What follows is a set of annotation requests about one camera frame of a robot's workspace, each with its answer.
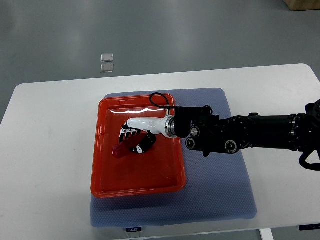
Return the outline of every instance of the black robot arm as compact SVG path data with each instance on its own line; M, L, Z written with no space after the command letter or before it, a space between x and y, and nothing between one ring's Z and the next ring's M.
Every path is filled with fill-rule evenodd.
M317 151L320 157L320 100L305 106L306 113L260 116L233 116L220 119L209 106L174 107L174 131L186 138L189 150L235 154L246 148L287 149L303 152L300 165L320 171L320 163L307 163Z

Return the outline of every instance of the red object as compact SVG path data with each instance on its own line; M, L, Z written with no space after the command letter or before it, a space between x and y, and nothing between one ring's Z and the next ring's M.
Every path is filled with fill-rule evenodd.
M138 146L138 144L142 141L142 139L147 134L141 133L134 136L130 136L128 139L125 139L124 141L120 142L117 145L114 145L112 147L112 155L116 159L121 159L125 156L128 156L129 154L132 154L133 152L130 150L131 148L134 148Z
M174 98L165 95L173 106ZM155 95L152 100L166 105L161 96ZM120 130L128 119L163 118L165 114L164 109L150 103L149 95L110 97L100 102L91 178L91 192L96 198L177 192L186 185L179 138L159 134L146 153L132 152L120 159L112 154L113 146L119 144Z

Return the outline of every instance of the white table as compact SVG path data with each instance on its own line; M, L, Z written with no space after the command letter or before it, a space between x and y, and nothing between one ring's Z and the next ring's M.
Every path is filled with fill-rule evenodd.
M2 239L127 238L121 228L90 224L98 104L111 93L194 88L223 89L234 116L304 113L306 104L320 98L320 83L304 64L19 85L0 125ZM258 210L254 219L148 226L141 236L320 223L320 172L302 168L301 153L242 153Z

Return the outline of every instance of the blue mat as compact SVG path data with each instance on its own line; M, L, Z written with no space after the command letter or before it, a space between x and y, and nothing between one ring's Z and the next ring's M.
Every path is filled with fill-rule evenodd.
M149 95L124 92L109 97ZM164 90L177 106L210 105L221 119L231 117L225 93L219 88ZM186 186L179 192L99 199L91 197L91 224L94 227L145 227L184 223L252 219L257 208L242 153L191 151L182 139Z

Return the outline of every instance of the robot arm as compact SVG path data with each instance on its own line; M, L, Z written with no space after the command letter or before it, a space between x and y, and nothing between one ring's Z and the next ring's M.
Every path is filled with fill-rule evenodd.
M299 151L303 152L300 157L302 167L320 171L320 163L306 162L313 151L317 151L320 157L320 100L306 105L306 113L280 116L250 113L249 116L220 119L213 115L209 106L159 106L152 101L154 95L163 96L157 92L151 94L151 103L159 108L174 109L175 114L162 119L131 118L127 122L130 128L134 125L167 138L186 138L186 147L203 152L204 157L210 153L235 154L249 147Z

